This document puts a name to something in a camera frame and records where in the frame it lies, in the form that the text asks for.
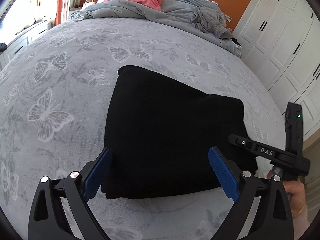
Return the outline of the right hand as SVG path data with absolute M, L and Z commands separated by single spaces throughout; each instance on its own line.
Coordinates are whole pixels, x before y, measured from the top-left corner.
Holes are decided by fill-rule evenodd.
M 290 208 L 295 219 L 307 209 L 304 184 L 297 179 L 284 181 L 283 185 L 286 193 L 291 194 Z

